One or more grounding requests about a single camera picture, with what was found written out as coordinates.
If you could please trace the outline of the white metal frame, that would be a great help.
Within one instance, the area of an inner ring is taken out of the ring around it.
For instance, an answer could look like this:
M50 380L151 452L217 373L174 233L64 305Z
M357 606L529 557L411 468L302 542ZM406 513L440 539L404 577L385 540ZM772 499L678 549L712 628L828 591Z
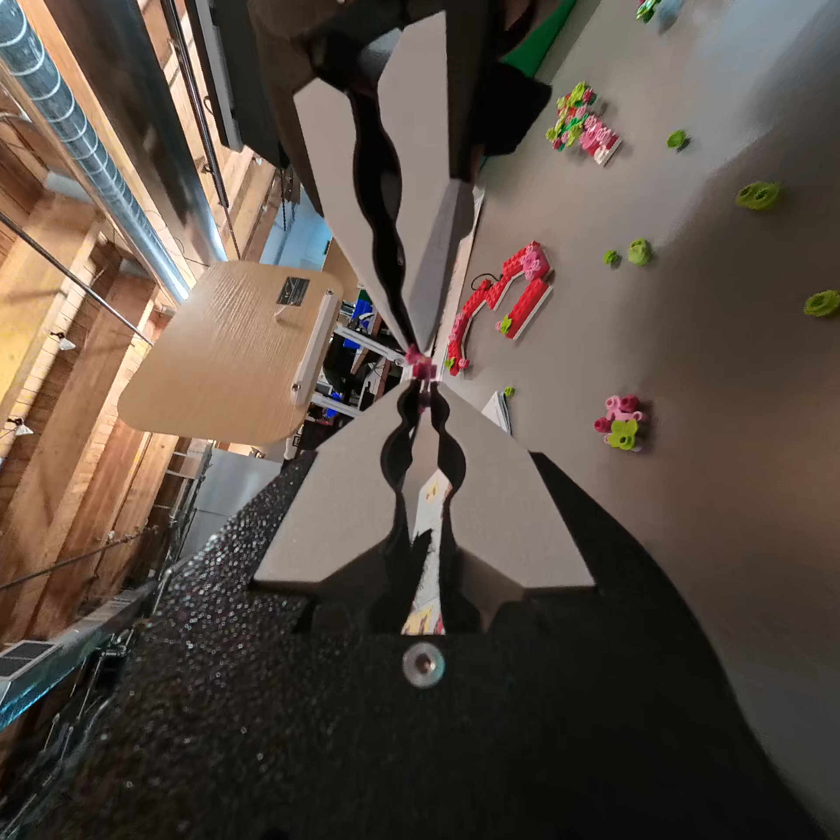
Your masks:
M328 342L327 361L317 374L311 406L356 418L381 399L389 381L408 375L402 349L378 336L338 324Z

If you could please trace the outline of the dark metal beam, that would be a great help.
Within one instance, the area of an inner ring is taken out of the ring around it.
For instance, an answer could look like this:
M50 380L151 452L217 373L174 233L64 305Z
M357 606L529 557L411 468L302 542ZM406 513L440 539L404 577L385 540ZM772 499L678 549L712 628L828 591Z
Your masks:
M86 1L77 11L89 24L94 53L104 62L95 70L97 91L116 108L119 132L149 165L156 195L178 221L183 243L205 264L227 253L194 165L182 122L137 2Z

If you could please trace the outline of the green board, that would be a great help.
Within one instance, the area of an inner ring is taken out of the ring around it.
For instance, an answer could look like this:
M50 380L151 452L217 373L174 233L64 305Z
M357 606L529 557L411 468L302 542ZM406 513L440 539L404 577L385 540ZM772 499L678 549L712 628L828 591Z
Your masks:
M531 23L519 41L501 54L502 63L514 67L526 77L534 78L550 48L566 25L577 1L537 2L549 11L538 23Z

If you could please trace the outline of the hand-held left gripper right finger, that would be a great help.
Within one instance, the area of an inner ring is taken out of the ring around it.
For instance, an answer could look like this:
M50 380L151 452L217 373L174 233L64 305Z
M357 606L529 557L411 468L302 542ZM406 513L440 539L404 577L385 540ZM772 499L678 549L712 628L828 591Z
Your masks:
M439 598L446 632L487 632L499 610L593 592L595 581L531 454L445 384L431 416L444 504Z

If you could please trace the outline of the thin metal rod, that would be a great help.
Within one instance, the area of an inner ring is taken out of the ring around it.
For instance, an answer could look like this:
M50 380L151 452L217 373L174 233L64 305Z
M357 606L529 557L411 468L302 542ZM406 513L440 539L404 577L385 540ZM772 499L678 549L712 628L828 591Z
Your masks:
M26 243L28 247L30 247L37 255L39 255L42 259L46 260L53 268L58 270L60 274L70 280L75 286L81 289L86 295L92 298L95 302L97 302L102 309L106 312L111 314L114 318L121 322L122 325L127 327L134 335L139 337L143 342L145 342L148 346L154 346L154 343L146 337L146 335L134 324L131 323L130 320L125 318L117 309L115 309L111 304L107 303L105 298L99 295L96 291L94 291L89 285L85 284L75 273L73 273L69 268L64 266L61 262L58 261L56 257L54 257L47 249L45 249L40 243L38 243L34 238L31 237L30 234L26 233L22 227L20 227L10 216L8 216L4 211L1 211L1 222L2 224L8 228L12 233L14 233L18 238Z

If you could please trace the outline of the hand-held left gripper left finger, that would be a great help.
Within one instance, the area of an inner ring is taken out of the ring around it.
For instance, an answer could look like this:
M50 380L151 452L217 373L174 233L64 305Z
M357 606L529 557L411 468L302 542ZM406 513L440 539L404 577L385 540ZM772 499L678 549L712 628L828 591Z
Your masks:
M383 591L384 547L407 535L402 483L418 397L418 382L399 384L310 453L255 585L294 594Z

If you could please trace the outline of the blue storage bins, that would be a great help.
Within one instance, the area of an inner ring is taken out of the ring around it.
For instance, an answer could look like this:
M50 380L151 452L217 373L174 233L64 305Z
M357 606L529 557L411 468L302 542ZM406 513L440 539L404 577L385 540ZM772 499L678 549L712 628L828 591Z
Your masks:
M356 333L376 335L382 325L382 319L371 300L360 295L353 304L345 302L341 313L346 317L346 326Z

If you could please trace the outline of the grey metal cabinet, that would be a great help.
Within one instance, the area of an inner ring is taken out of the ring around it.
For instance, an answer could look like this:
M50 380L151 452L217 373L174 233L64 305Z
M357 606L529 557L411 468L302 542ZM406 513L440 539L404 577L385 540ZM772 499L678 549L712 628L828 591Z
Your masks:
M281 472L281 463L215 448L209 456L187 520L177 559L203 550L238 511Z

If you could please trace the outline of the light wooden board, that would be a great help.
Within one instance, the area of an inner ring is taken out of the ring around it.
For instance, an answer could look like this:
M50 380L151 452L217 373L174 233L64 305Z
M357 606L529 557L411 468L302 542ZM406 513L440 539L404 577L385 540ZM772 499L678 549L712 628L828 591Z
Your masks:
M237 445L287 438L308 410L343 297L328 272L214 264L123 389L119 419Z

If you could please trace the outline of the lego instruction booklet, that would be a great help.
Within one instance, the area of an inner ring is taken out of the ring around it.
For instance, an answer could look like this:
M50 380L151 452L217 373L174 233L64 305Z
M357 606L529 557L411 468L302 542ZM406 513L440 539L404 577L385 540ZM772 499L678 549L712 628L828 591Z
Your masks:
M423 568L411 610L402 626L403 635L445 634L439 587L440 543L444 506L451 491L448 478L438 469L418 493L412 546L419 543L423 550Z

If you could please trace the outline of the black ceiling panel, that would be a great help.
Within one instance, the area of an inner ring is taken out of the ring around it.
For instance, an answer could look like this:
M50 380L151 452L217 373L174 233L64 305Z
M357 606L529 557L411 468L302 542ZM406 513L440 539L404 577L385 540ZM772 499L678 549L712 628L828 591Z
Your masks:
M231 151L241 152L245 145L236 120L234 94L221 31L217 26L215 2L185 1L185 6L218 137Z

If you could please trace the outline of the red lego heart frame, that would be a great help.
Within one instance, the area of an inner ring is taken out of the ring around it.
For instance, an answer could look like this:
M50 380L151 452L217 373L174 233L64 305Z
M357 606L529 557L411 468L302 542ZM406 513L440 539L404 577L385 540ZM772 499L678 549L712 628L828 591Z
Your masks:
M458 312L447 341L444 367L451 376L463 373L469 368L470 359L466 343L471 323L484 308L497 312L505 296L516 282L522 280L524 287L510 310L497 322L500 336L515 341L522 330L536 316L552 291L553 268L544 246L533 240L507 259L500 276L493 280L488 274L480 276L479 285Z

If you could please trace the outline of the ribbed metal air duct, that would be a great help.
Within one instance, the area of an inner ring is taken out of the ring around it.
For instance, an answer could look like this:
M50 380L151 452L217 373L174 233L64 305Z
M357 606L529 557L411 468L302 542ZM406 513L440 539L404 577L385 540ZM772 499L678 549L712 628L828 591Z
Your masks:
M1 2L2 64L175 304L190 288L107 146L17 1Z

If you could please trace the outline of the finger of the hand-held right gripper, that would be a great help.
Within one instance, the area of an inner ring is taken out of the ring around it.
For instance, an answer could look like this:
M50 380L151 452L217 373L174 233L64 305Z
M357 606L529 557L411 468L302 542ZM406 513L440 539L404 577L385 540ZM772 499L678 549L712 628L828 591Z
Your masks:
M450 172L447 70L446 15L439 12L404 28L377 86L402 181L399 300L424 353L433 347L460 242L475 218L471 184Z
M399 345L417 343L403 301L406 256L396 231L402 177L369 93L316 78L294 96L323 215Z

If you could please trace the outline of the colourful lego flower build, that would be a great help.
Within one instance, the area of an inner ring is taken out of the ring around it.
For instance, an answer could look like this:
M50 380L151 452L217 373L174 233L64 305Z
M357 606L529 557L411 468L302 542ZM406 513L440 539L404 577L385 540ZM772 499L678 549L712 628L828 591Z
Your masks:
M576 149L604 167L618 152L623 140L603 118L604 104L585 80L556 101L556 120L545 139L558 152Z

